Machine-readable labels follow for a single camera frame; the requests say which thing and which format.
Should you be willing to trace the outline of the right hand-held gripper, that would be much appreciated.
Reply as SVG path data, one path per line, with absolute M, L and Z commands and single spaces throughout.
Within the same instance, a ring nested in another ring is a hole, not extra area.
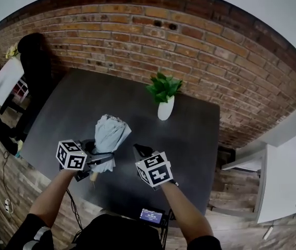
M 139 177 L 154 190 L 158 190 L 160 185 L 165 182 L 171 182 L 179 186 L 174 180 L 171 163 L 167 159 L 165 152 L 153 150 L 148 146 L 134 144 L 133 153 Z

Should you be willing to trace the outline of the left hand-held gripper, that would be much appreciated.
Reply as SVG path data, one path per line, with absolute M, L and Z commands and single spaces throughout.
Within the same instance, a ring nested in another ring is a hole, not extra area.
M 77 182 L 90 175 L 91 167 L 100 165 L 114 158 L 114 153 L 93 153 L 95 140 L 64 140 L 59 141 L 56 151 L 56 159 L 60 169 L 76 172 Z

